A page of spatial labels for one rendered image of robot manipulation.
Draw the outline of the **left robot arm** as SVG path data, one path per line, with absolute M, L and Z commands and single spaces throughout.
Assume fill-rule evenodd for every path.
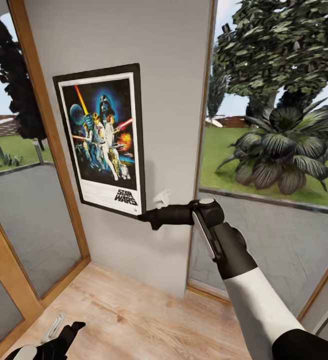
M 59 336 L 55 337 L 66 316 L 64 312 L 55 316 L 40 339 L 41 346 L 25 345 L 12 351 L 4 360 L 66 360 L 66 353 L 78 330 L 86 325 L 85 322 L 75 321 L 72 326 L 64 326 Z

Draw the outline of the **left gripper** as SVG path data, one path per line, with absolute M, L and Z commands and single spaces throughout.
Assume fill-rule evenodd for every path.
M 66 325 L 62 329 L 58 338 L 47 342 L 53 347 L 52 360 L 66 360 L 66 353 L 76 337 L 78 330 L 85 326 L 85 322 L 75 321 L 72 326 Z

